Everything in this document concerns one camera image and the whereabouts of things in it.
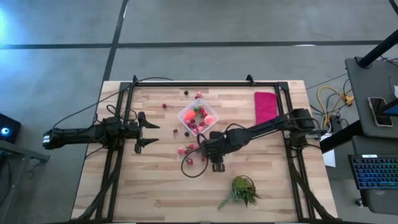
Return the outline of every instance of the keyboard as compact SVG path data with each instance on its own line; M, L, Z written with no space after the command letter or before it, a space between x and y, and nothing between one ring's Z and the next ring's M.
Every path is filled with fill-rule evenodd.
M398 189L398 155L348 155L358 190Z

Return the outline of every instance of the smartphone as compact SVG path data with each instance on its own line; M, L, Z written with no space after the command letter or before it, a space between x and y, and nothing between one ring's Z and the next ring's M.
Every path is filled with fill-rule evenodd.
M375 113L375 111L379 111L380 108L386 105L385 99L381 97L369 97L368 103L371 108L374 124L378 127L392 127L390 116Z

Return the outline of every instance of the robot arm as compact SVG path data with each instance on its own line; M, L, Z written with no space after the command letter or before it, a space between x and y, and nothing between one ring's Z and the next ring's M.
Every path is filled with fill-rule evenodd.
M57 149L66 144L100 143L103 146L117 144L121 146L123 139L137 139L134 151L141 153L144 147L159 139L143 139L142 128L159 128L149 123L144 112L139 112L136 121L123 125L119 118L113 116L102 120L100 124L94 124L89 128L80 129L51 129L44 133L43 147L45 149Z
M227 129L224 133L212 131L210 138L201 142L201 152L210 159L213 172L224 172L223 156L238 151L251 140L274 131L290 131L292 146L303 147L307 143L305 135L315 128L312 120L308 110L296 109L290 114L278 116L250 128Z

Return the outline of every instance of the wooden table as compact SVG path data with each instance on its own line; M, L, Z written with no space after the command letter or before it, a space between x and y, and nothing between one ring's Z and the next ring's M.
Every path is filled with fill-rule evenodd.
M294 108L310 110L303 81L288 81ZM120 82L105 82L101 98L119 90ZM183 94L189 90L189 96ZM115 222L288 222L297 221L284 142L281 132L250 142L240 151L225 156L226 172L213 173L211 167L196 178L180 171L182 156L177 148L195 143L185 137L178 112L203 92L203 99L218 113L220 120L212 130L223 131L230 123L254 125L254 92L274 93L272 87L140 87L134 88L132 109L144 111L149 122L160 129L145 129L144 138L160 140L134 153L135 140L124 147L122 171L114 211ZM287 111L282 92L284 111ZM99 104L99 118L111 116L106 105L115 105L117 95ZM173 106L163 109L162 104ZM179 132L174 139L172 130ZM88 152L99 148L90 144ZM311 190L330 214L337 217L321 151L308 147L303 151ZM106 150L92 154L84 163L72 218L79 216L98 193L103 175ZM194 165L185 166L193 175L204 168L199 156ZM229 194L237 175L250 176L261 199L246 209L243 203L230 203L218 211L217 206ZM300 192L305 217L308 217L303 193ZM108 211L105 200L104 211Z

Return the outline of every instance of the small succulent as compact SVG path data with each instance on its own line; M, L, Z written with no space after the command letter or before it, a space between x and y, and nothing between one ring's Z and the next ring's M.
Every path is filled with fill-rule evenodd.
M248 203L257 205L256 198L260 196L256 193L253 181L246 176L237 176L233 180L231 193L222 201L218 209L222 209L231 199L235 202L243 200L247 208Z

